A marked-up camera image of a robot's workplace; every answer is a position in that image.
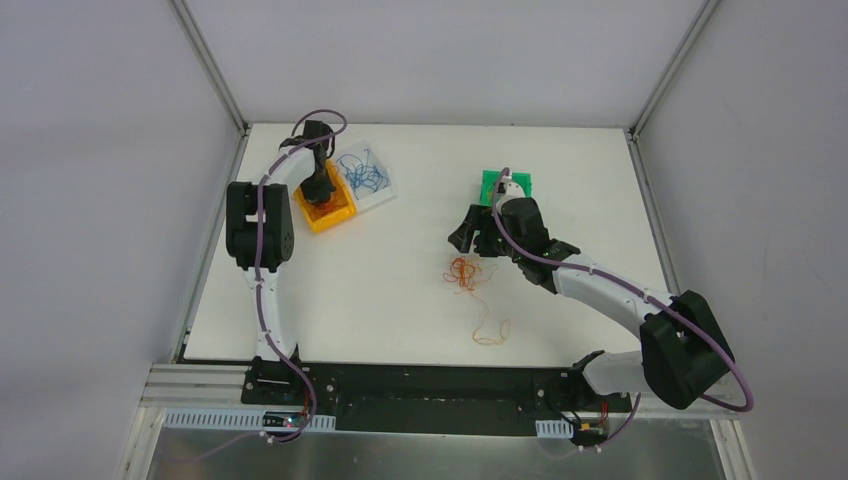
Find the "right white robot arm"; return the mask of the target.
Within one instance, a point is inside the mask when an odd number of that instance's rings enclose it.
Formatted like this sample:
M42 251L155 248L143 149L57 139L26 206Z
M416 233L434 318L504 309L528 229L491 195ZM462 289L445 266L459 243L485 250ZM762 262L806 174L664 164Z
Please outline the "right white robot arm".
M471 205L447 241L460 253L510 259L530 283L592 308L638 340L635 351L595 351L569 369L568 397L580 409L593 409L611 394L652 393L684 410L736 370L702 295L657 291L608 271L551 237L532 198L499 209Z

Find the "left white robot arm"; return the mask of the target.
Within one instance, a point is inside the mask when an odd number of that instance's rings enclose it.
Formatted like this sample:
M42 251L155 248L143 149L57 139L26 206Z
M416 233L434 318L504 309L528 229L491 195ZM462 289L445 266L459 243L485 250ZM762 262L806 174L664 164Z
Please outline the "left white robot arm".
M341 195L330 170L337 131L306 117L280 144L277 157L256 180L234 181L226 189L225 246L245 274L257 324L253 377L281 404L293 404L309 388L297 364L298 340L282 312L278 283L294 253L291 204L315 211L320 218Z

